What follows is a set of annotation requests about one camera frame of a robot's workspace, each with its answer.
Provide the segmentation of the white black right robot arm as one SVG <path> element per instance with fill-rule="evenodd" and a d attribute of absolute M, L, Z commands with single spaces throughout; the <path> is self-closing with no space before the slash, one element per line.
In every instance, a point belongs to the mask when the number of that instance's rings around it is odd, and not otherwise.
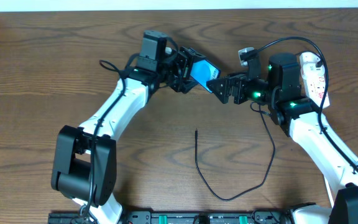
<path fill-rule="evenodd" d="M 260 78 L 258 55 L 242 52 L 240 57 L 247 71 L 210 80 L 207 87 L 222 103 L 233 96 L 238 105 L 267 105 L 272 121 L 306 151 L 335 194 L 330 208 L 304 203 L 288 209 L 277 223 L 358 223 L 358 157 L 322 113 L 329 106 L 323 56 L 275 54 L 266 80 Z"/>

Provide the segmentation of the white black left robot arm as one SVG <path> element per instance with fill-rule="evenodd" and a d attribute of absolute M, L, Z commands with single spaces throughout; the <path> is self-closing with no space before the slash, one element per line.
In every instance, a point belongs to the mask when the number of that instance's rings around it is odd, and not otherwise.
<path fill-rule="evenodd" d="M 51 213 L 49 223 L 118 223 L 123 207 L 112 193 L 116 145 L 131 119 L 163 87 L 188 93 L 220 75 L 203 54 L 156 30 L 144 31 L 141 51 L 122 70 L 106 60 L 99 64 L 119 75 L 117 85 L 89 119 L 62 127 L 53 160 L 52 189 L 78 203 L 80 211 Z"/>

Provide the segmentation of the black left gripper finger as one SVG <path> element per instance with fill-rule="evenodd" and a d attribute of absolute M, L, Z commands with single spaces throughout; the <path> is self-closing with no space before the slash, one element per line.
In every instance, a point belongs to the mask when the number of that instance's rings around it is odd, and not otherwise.
<path fill-rule="evenodd" d="M 202 61 L 206 59 L 206 56 L 197 52 L 195 49 L 189 47 L 187 48 L 187 52 L 188 52 L 188 58 L 191 61 Z"/>
<path fill-rule="evenodd" d="M 182 93 L 188 93 L 192 88 L 198 85 L 198 82 L 196 80 L 185 80 L 183 82 L 181 92 Z"/>

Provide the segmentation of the blue Galaxy smartphone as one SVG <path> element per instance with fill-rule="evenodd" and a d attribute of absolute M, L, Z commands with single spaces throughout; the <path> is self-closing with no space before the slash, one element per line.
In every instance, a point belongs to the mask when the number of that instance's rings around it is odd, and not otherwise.
<path fill-rule="evenodd" d="M 206 91 L 212 92 L 207 87 L 207 82 L 219 78 L 221 70 L 209 60 L 195 62 L 191 68 L 190 76 L 196 80 Z"/>

